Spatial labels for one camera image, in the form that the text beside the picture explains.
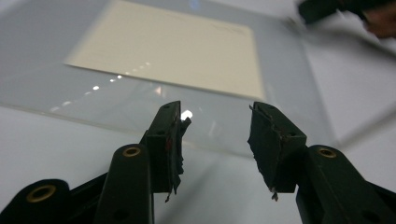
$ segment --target black object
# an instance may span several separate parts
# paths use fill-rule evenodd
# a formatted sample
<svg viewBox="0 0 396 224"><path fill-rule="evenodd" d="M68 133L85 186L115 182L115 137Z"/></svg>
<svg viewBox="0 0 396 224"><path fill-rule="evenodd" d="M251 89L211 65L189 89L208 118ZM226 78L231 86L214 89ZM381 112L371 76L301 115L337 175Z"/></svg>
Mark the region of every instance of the black object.
<svg viewBox="0 0 396 224"><path fill-rule="evenodd" d="M294 192L303 223L396 223L396 194L366 182L339 150L306 147L306 136L278 109L255 102L250 143L275 194Z"/></svg>
<svg viewBox="0 0 396 224"><path fill-rule="evenodd" d="M306 0L298 6L305 24L312 24L336 11L349 11L366 20L363 11L384 6L394 0Z"/></svg>
<svg viewBox="0 0 396 224"><path fill-rule="evenodd" d="M177 190L183 173L180 102L163 105L139 144L119 148L107 174L69 190L47 179L21 190L0 214L1 224L154 223L153 193Z"/></svg>

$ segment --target paper sheet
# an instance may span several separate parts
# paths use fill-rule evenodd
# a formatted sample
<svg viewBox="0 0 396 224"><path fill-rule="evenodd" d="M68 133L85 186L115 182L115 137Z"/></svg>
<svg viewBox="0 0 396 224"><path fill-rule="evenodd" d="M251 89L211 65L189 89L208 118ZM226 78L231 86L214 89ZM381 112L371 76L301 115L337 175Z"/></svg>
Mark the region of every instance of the paper sheet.
<svg viewBox="0 0 396 224"><path fill-rule="evenodd" d="M114 1L68 64L263 99L257 61L246 26Z"/></svg>

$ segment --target white surface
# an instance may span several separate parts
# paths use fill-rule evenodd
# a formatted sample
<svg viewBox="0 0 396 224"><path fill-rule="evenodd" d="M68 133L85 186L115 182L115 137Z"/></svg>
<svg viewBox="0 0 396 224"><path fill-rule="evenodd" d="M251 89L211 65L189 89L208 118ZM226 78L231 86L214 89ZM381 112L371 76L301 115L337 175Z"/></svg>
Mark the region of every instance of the white surface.
<svg viewBox="0 0 396 224"><path fill-rule="evenodd" d="M247 26L114 1L67 63L263 101L256 49Z"/></svg>
<svg viewBox="0 0 396 224"><path fill-rule="evenodd" d="M108 170L115 150L139 142L120 133L0 106L0 207L40 179L58 178L75 188Z"/></svg>
<svg viewBox="0 0 396 224"><path fill-rule="evenodd" d="M291 0L214 1L298 19ZM337 141L332 146L344 150L367 180L396 191L396 41L377 40L350 14L334 15L301 34ZM384 117L381 125L370 125ZM366 128L372 131L355 138Z"/></svg>

